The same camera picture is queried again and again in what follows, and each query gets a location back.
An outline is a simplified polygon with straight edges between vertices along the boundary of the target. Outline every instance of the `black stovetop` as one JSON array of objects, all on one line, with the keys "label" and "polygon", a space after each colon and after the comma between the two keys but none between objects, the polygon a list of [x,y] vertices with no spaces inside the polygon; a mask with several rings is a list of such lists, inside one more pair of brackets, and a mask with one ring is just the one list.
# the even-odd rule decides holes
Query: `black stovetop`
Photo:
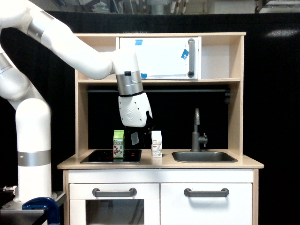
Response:
[{"label": "black stovetop", "polygon": [[141,149],[128,149],[124,158],[113,158],[113,150],[95,150],[80,163],[139,163],[141,154]]}]

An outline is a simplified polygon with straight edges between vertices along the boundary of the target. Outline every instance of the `sink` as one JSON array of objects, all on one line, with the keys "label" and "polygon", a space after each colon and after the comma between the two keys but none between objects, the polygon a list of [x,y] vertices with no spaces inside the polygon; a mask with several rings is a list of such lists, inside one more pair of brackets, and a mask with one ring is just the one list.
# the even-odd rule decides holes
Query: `sink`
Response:
[{"label": "sink", "polygon": [[182,163],[235,163],[237,160],[227,153],[217,151],[177,151],[172,153],[177,162]]}]

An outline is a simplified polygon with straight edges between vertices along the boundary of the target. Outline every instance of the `cabinet door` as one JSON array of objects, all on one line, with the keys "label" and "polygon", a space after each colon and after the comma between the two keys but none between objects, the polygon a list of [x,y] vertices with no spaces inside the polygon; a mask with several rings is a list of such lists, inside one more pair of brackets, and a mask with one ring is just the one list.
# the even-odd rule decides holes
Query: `cabinet door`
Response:
[{"label": "cabinet door", "polygon": [[135,49],[142,79],[198,79],[199,46],[201,37],[120,38],[120,49]]},{"label": "cabinet door", "polygon": [[[189,188],[191,195],[185,195]],[[224,194],[227,197],[216,197]],[[199,197],[209,194],[210,197]],[[161,225],[251,225],[252,184],[161,184]]]}]

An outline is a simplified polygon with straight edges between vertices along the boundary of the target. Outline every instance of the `green juice box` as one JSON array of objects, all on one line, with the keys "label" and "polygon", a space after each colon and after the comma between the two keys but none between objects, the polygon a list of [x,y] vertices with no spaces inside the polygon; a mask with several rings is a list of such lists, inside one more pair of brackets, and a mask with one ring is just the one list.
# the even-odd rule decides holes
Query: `green juice box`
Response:
[{"label": "green juice box", "polygon": [[113,157],[124,158],[124,130],[115,130],[113,134]]}]

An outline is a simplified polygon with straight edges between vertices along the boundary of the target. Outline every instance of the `juice carton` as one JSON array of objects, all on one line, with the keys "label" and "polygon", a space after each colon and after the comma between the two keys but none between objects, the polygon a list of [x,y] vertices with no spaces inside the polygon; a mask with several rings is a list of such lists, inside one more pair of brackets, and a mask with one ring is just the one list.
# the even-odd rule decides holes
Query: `juice carton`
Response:
[{"label": "juice carton", "polygon": [[151,138],[152,138],[152,145],[151,145],[152,157],[161,158],[163,156],[163,143],[162,143],[161,131],[153,130],[151,132]]},{"label": "juice carton", "polygon": [[113,157],[124,158],[124,130],[115,130],[113,134]]}]

